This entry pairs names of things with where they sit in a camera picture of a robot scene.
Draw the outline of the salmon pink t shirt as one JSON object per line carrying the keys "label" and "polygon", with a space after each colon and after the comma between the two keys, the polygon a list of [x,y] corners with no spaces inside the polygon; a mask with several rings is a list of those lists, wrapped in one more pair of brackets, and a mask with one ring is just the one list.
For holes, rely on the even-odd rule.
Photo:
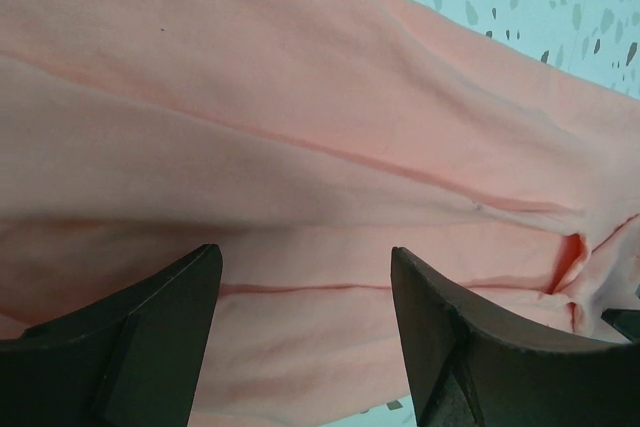
{"label": "salmon pink t shirt", "polygon": [[638,305],[639,104],[410,0],[1,0],[1,335],[205,243],[196,426],[408,394],[405,247],[543,325]]}

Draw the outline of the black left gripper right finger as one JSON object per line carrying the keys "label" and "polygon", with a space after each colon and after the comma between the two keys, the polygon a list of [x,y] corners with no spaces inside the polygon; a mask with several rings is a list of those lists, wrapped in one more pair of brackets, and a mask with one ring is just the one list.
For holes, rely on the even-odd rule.
{"label": "black left gripper right finger", "polygon": [[395,314],[420,426],[636,426],[639,342],[544,326],[391,254]]}

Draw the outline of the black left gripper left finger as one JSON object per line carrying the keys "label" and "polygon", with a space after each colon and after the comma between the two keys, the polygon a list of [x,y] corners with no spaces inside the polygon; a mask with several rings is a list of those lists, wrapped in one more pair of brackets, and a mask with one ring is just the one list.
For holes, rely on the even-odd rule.
{"label": "black left gripper left finger", "polygon": [[221,274],[219,247],[204,245],[2,341],[2,425],[187,425]]}

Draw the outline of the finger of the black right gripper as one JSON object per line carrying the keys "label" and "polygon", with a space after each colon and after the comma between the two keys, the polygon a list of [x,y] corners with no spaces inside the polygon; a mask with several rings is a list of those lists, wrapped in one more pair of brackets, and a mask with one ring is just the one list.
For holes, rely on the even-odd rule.
{"label": "finger of the black right gripper", "polygon": [[616,331],[617,337],[613,332],[608,332],[603,338],[609,343],[622,343],[623,339],[630,343],[637,344],[639,342],[639,311],[631,309],[606,309],[601,319],[613,330]]}

